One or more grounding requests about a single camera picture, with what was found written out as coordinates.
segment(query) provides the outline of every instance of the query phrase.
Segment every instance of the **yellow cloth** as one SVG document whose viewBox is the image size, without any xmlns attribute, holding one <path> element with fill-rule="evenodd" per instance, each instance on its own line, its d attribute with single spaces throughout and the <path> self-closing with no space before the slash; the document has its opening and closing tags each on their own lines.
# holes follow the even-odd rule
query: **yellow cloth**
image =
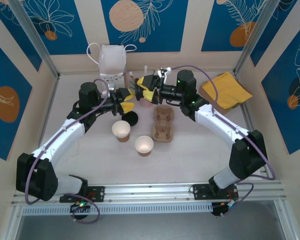
<svg viewBox="0 0 300 240">
<path fill-rule="evenodd" d="M 225 110 L 244 103 L 252 97 L 229 72 L 217 76 L 213 82 L 218 90 L 217 104 Z M 202 88 L 213 100 L 216 100 L 216 92 L 210 81 L 203 84 Z"/>
</svg>

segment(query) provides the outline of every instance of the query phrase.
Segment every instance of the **paper cup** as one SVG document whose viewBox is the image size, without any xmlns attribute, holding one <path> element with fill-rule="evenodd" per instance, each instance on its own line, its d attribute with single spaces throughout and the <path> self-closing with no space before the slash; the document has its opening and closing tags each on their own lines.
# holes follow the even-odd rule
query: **paper cup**
<svg viewBox="0 0 300 240">
<path fill-rule="evenodd" d="M 140 136 L 136 139 L 134 147 L 138 151 L 140 156 L 147 157 L 150 155 L 151 150 L 154 148 L 154 141 L 151 137 Z"/>
<path fill-rule="evenodd" d="M 130 138 L 130 125 L 126 121 L 117 121 L 112 126 L 112 133 L 119 142 L 125 143 Z"/>
</svg>

